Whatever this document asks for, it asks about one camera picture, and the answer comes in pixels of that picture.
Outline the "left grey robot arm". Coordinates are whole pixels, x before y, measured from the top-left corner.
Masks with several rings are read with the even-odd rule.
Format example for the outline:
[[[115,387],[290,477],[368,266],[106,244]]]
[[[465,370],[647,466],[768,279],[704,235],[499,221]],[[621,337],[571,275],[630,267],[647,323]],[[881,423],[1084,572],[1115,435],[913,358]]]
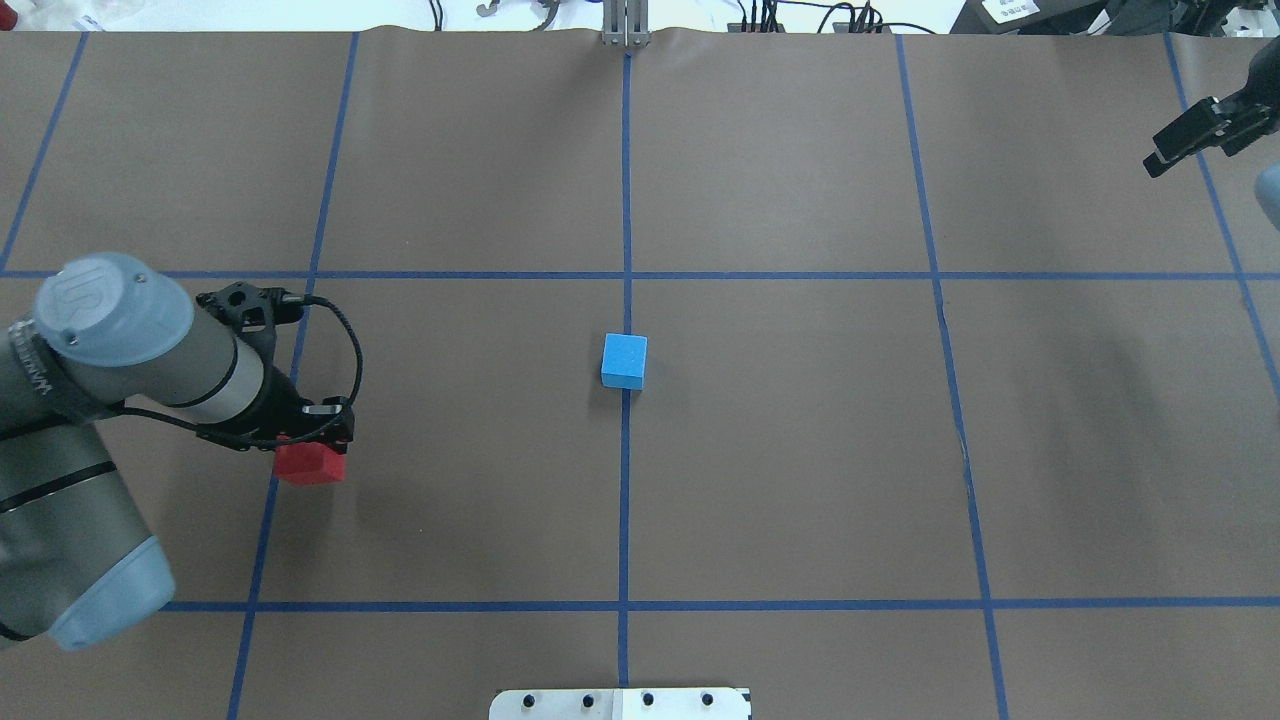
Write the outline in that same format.
[[[3,332],[3,647],[46,635],[65,651],[113,638],[177,591],[160,539],[99,433],[119,416],[237,452],[301,461],[337,482],[355,437],[364,351],[344,395],[302,396],[276,365],[276,329],[312,293],[236,282],[189,295],[123,252],[93,252],[44,281]]]

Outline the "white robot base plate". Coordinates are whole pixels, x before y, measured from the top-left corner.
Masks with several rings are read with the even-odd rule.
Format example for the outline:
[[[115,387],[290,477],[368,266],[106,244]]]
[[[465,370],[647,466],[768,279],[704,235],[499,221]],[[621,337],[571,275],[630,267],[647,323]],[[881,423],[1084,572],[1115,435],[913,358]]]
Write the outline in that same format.
[[[750,691],[732,687],[502,691],[489,719],[751,719]]]

